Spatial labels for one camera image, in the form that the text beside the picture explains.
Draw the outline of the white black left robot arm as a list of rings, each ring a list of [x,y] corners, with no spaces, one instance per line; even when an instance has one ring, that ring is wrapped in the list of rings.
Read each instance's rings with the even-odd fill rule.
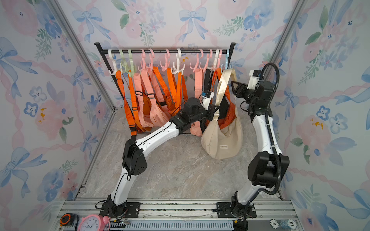
[[[219,106],[209,104],[205,107],[205,102],[208,103],[209,100],[189,98],[182,109],[162,127],[141,139],[129,139],[125,143],[119,180],[114,191],[103,201],[99,209],[100,215],[110,218],[123,217],[127,210],[129,191],[136,177],[147,168],[146,157],[166,141],[189,130],[193,123],[212,119],[219,111]]]

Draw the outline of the beige crossbody bag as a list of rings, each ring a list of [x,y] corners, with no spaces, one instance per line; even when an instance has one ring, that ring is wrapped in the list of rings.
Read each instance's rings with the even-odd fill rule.
[[[242,147],[242,125],[236,108],[236,119],[225,129],[218,126],[216,113],[201,137],[201,145],[214,159],[226,159],[236,156]]]

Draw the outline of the black crossbody bag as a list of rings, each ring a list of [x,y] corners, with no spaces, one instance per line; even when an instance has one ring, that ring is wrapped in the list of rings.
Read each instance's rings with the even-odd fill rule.
[[[203,89],[213,91],[214,70],[206,69],[203,80]]]

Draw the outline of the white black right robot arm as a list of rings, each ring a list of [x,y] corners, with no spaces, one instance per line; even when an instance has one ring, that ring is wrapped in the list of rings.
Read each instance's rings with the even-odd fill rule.
[[[273,129],[271,102],[279,84],[280,72],[274,63],[250,72],[249,83],[231,82],[232,92],[248,104],[248,115],[254,127],[258,153],[248,166],[248,182],[236,191],[229,203],[217,203],[213,210],[218,218],[233,218],[248,229],[249,218],[256,218],[254,200],[260,193],[275,195],[289,166],[289,157],[282,154]]]

